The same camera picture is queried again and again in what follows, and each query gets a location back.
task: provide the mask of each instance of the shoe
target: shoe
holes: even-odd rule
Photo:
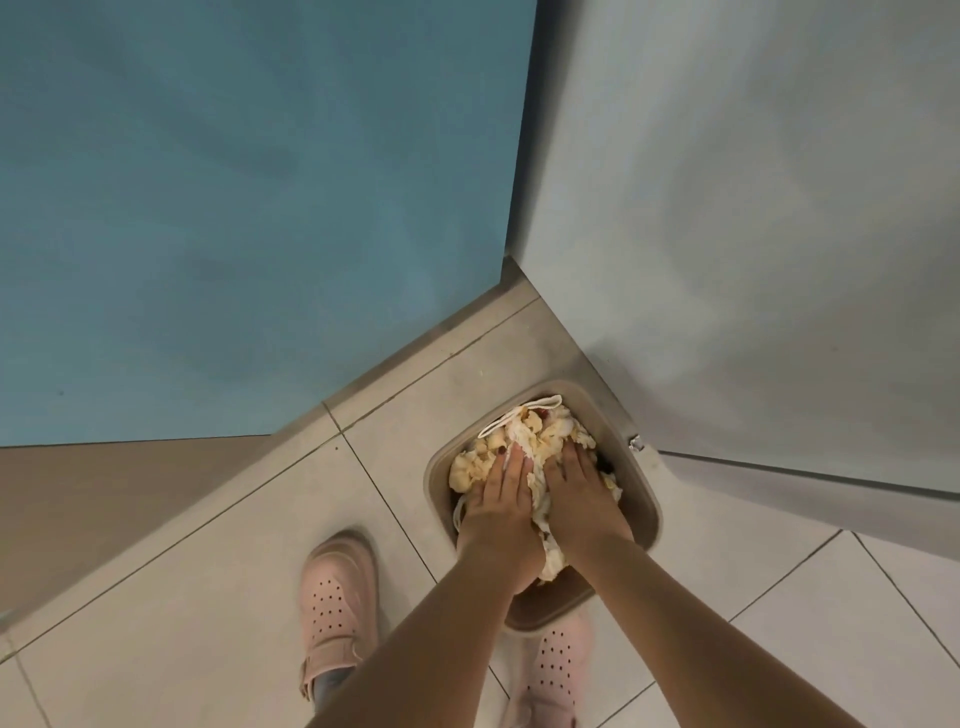
[[[303,697],[313,701],[318,675],[357,667],[373,654],[379,644],[376,607],[376,568],[365,541],[339,533],[313,550],[300,577]]]
[[[523,651],[500,728],[571,728],[582,704],[593,630],[579,609],[550,625],[536,650]]]

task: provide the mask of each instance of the stall door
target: stall door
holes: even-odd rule
[[[535,3],[0,8],[0,446],[271,432],[493,286]]]

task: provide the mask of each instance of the beige trash bin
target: beige trash bin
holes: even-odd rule
[[[453,509],[460,496],[451,491],[447,484],[453,458],[473,442],[484,426],[511,407],[551,395],[564,398],[564,405],[596,440],[597,452],[612,465],[617,485],[623,489],[620,509],[634,531],[636,542],[649,549],[660,534],[660,509],[653,491],[627,443],[607,416],[583,387],[566,379],[550,379],[511,397],[450,440],[430,459],[424,476],[424,492],[451,543],[457,543]],[[572,567],[567,567],[554,581],[542,586],[534,584],[515,596],[507,613],[505,627],[519,634],[536,634],[591,596],[593,589],[584,577]]]

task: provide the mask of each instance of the bathroom floor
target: bathroom floor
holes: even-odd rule
[[[521,279],[425,346],[271,438],[263,457],[15,625],[0,644],[0,724],[17,728],[299,728],[300,566],[359,527],[395,626],[450,568],[423,495],[427,460],[517,391],[603,383]],[[654,556],[689,589],[868,726],[960,715],[960,564],[687,486],[653,483]],[[584,726],[676,725],[597,599]],[[504,637],[477,718],[511,685]]]

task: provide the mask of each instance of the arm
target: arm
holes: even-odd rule
[[[544,472],[550,527],[610,609],[683,728],[856,720],[687,591],[640,546],[586,455],[567,443]]]
[[[522,450],[474,485],[458,560],[308,728],[473,725],[493,643],[514,594],[543,568]]]

